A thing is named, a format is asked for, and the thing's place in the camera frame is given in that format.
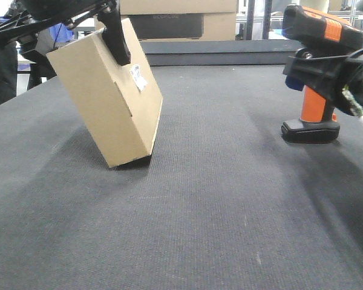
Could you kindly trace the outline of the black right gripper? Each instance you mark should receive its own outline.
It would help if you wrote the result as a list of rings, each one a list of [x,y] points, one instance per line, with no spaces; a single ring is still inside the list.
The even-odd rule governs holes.
[[[363,110],[363,48],[340,56],[301,57],[305,49],[287,58],[283,74],[288,88],[308,87],[347,115],[357,103]]]

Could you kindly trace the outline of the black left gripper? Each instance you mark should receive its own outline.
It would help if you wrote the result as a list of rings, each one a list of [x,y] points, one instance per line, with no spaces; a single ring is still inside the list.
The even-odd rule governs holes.
[[[32,42],[56,24],[70,30],[95,15],[105,25],[102,39],[120,66],[131,63],[117,1],[22,1],[24,11],[0,24],[0,45]]]

